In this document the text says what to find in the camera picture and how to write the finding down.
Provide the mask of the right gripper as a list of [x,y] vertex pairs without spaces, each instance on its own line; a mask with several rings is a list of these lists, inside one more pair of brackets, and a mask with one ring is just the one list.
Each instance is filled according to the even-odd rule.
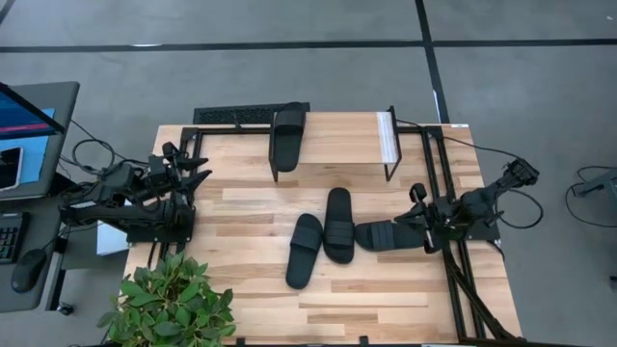
[[414,184],[409,195],[414,206],[408,212],[396,216],[394,221],[410,225],[411,230],[423,239],[423,248],[427,254],[443,250],[453,240],[455,231],[450,205],[446,200],[425,202],[427,192],[422,183]]

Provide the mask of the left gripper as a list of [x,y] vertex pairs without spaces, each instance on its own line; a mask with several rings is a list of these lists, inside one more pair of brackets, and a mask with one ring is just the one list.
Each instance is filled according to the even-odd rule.
[[167,182],[162,188],[162,193],[182,205],[188,205],[188,191],[195,192],[201,183],[212,174],[212,171],[205,170],[185,178],[182,170],[195,170],[207,163],[208,159],[185,158],[185,152],[180,151],[173,143],[165,143],[162,149],[164,159],[168,162]]

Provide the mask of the black rubber slide sandal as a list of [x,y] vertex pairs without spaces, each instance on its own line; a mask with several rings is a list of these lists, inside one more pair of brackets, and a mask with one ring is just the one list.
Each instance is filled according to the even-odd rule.
[[271,159],[277,173],[288,173],[299,163],[307,108],[303,103],[285,104],[273,117]]
[[323,233],[326,256],[337,264],[349,264],[355,253],[355,224],[353,222],[351,195],[340,187],[328,195]]
[[354,235],[356,242],[371,252],[413,249],[423,246],[423,236],[419,231],[391,221],[355,225]]
[[285,281],[293,289],[304,289],[310,281],[313,267],[322,245],[323,227],[313,215],[302,214],[294,227]]

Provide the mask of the wooden shelf with black legs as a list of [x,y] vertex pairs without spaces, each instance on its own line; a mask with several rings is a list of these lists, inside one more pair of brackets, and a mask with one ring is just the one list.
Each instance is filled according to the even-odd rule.
[[[275,181],[279,174],[268,161]],[[298,165],[381,165],[391,180],[402,160],[395,109],[374,112],[307,111]]]

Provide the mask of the white box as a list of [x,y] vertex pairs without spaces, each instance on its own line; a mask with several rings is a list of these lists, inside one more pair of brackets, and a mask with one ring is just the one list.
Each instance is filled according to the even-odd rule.
[[110,225],[100,223],[96,232],[96,254],[104,256],[129,249],[126,233]]

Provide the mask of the green leafy plant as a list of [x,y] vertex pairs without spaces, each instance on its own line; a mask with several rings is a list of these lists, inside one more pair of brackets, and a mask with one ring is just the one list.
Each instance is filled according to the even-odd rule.
[[236,331],[233,292],[213,290],[207,269],[184,254],[136,268],[97,326],[119,347],[223,347]]

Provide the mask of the computer monitor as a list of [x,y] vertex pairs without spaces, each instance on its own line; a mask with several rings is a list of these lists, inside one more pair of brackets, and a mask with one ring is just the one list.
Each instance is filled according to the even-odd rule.
[[55,110],[54,120],[65,129],[65,133],[54,135],[48,140],[42,160],[40,179],[0,192],[0,200],[28,200],[57,194],[60,188],[56,188],[56,185],[68,183],[66,177],[56,173],[56,169],[72,119],[80,84],[69,81],[14,85],[12,89],[40,109],[53,108]]

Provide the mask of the grey floor device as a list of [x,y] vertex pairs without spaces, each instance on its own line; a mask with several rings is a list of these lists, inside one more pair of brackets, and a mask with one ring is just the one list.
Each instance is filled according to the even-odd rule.
[[587,182],[583,182],[574,189],[574,194],[579,197],[584,197],[598,190],[606,190],[609,195],[617,199],[617,170],[609,171]]

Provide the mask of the black computer mouse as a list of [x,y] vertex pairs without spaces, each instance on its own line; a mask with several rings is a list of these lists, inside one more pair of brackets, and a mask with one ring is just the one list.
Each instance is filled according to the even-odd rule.
[[11,288],[15,293],[29,292],[36,285],[41,270],[47,261],[45,249],[33,249],[15,264],[11,276]]

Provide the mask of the black keyboard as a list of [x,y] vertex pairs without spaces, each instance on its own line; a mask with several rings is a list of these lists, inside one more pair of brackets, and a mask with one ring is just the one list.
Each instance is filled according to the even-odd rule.
[[0,213],[0,265],[17,262],[29,220],[28,212]]

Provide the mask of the dark grey desk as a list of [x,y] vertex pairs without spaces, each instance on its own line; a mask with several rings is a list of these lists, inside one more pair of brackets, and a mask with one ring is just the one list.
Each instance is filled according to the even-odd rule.
[[67,242],[60,236],[61,217],[55,198],[0,201],[0,213],[24,212],[30,214],[30,220],[17,261],[33,249],[45,249],[47,261],[34,288],[25,293],[15,293],[11,288],[11,276],[16,263],[0,265],[0,313],[38,307],[53,254],[62,253],[66,248]]

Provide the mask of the black aluminium rig frame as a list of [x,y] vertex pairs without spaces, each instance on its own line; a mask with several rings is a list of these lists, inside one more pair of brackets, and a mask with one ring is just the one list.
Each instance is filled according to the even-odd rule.
[[466,128],[448,126],[450,141],[417,134],[400,139],[403,158],[392,180],[381,166],[304,166],[271,175],[264,134],[207,135],[202,153],[210,177],[196,194],[198,217],[185,252],[207,264],[217,290],[231,289],[235,336],[249,344],[453,342],[455,320],[439,254],[421,249],[357,249],[339,265],[320,254],[308,286],[285,281],[289,241],[298,217],[323,218],[335,187],[352,198],[356,223],[404,213],[417,182],[429,191],[464,193],[483,183]]

